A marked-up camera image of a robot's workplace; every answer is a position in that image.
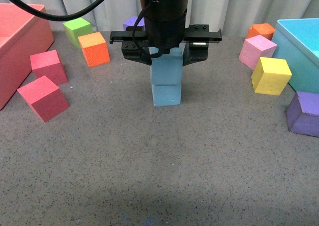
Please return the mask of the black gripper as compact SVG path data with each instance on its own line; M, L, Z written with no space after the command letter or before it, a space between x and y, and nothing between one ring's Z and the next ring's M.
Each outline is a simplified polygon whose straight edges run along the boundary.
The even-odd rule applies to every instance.
M190 25L182 31L182 36L171 36L165 42L155 45L146 31L112 31L110 43L120 42L125 59L151 65L153 59L167 55L180 43L185 43L182 55L183 66L205 61L208 58L209 43L222 41L222 30L210 32L207 24Z

